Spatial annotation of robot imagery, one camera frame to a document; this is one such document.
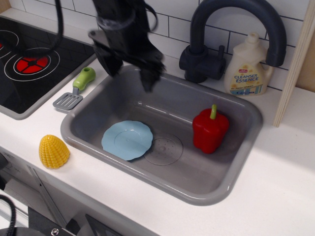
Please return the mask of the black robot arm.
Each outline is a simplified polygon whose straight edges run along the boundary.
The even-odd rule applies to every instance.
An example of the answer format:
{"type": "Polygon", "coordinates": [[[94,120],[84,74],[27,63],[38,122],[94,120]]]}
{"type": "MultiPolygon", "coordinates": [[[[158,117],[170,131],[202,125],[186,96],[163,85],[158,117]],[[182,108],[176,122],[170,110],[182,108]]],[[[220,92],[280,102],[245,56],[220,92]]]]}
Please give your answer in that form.
{"type": "Polygon", "coordinates": [[[150,42],[147,11],[155,14],[143,0],[95,0],[99,30],[89,32],[98,61],[110,76],[124,62],[140,69],[146,92],[151,92],[165,67],[163,54],[150,42]]]}

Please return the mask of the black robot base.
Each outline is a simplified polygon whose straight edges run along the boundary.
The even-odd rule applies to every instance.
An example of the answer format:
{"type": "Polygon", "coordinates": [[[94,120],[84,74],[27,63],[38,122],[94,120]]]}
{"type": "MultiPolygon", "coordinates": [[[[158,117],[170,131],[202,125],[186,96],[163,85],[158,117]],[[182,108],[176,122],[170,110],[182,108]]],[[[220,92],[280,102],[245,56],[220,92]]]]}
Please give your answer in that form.
{"type": "MultiPolygon", "coordinates": [[[[109,228],[89,215],[85,215],[94,236],[119,236],[115,230],[109,228]]],[[[70,220],[65,228],[59,226],[32,208],[28,208],[28,226],[3,228],[2,236],[75,236],[80,231],[75,220],[70,220]]]]}

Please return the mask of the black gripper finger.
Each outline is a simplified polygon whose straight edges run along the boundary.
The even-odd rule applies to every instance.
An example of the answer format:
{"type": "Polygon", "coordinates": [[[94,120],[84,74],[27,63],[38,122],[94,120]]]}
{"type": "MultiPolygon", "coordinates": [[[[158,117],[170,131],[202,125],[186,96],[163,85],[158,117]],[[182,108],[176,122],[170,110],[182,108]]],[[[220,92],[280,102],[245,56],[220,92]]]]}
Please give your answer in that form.
{"type": "Polygon", "coordinates": [[[110,76],[118,74],[123,65],[121,59],[117,59],[112,52],[101,47],[94,46],[94,52],[98,61],[110,76]]]}
{"type": "Polygon", "coordinates": [[[140,79],[145,92],[152,92],[155,83],[165,71],[165,66],[153,68],[140,67],[140,79]]]}

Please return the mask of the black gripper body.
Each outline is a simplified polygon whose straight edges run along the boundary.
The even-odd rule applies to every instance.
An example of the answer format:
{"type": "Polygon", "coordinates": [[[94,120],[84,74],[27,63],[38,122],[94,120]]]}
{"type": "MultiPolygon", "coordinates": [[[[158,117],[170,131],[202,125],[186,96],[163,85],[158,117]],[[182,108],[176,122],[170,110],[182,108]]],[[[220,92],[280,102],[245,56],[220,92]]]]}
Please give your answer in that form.
{"type": "Polygon", "coordinates": [[[89,37],[93,40],[94,46],[112,52],[123,62],[139,68],[164,66],[163,54],[148,39],[150,31],[147,23],[132,23],[117,29],[92,30],[89,37]]]}

